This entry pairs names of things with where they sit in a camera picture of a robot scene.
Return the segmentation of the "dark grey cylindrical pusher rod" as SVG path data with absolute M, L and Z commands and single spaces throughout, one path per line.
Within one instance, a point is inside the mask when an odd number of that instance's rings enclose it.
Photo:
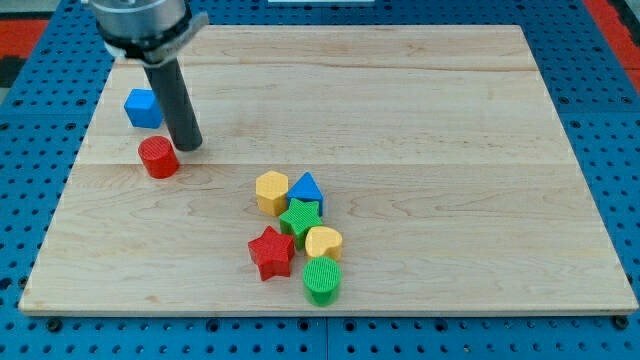
M 175 148 L 183 152 L 199 148 L 203 138 L 178 60 L 144 71 Z

